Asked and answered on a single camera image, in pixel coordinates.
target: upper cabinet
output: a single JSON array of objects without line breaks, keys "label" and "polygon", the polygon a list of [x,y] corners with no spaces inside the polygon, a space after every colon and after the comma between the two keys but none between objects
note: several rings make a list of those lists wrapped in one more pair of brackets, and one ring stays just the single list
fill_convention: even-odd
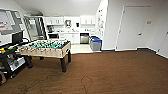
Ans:
[{"label": "upper cabinet", "polygon": [[63,17],[45,17],[46,25],[64,25]]},{"label": "upper cabinet", "polygon": [[95,24],[94,16],[81,16],[81,24]]}]

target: blue bin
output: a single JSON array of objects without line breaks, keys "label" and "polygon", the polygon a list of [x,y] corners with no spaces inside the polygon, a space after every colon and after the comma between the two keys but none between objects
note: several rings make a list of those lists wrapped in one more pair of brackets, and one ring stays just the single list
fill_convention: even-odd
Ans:
[{"label": "blue bin", "polygon": [[102,40],[101,39],[92,39],[90,41],[90,48],[92,51],[101,51]]}]

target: countertop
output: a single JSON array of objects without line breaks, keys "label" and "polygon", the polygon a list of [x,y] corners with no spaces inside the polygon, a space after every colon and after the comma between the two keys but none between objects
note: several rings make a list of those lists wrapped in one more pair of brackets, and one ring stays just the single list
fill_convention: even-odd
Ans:
[{"label": "countertop", "polygon": [[89,31],[84,31],[84,32],[52,32],[48,34],[80,34],[80,33],[89,33]]}]

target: ceiling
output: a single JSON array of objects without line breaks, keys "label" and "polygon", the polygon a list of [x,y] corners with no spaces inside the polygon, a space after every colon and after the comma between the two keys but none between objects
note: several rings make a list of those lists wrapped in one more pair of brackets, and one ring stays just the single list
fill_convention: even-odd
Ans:
[{"label": "ceiling", "polygon": [[29,14],[44,16],[95,15],[101,0],[13,0]]}]

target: refrigerator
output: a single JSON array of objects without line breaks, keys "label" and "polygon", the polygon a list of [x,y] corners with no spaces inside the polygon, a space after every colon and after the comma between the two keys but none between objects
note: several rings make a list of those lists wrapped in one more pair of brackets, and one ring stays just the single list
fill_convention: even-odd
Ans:
[{"label": "refrigerator", "polygon": [[24,17],[30,41],[46,40],[46,32],[42,17]]}]

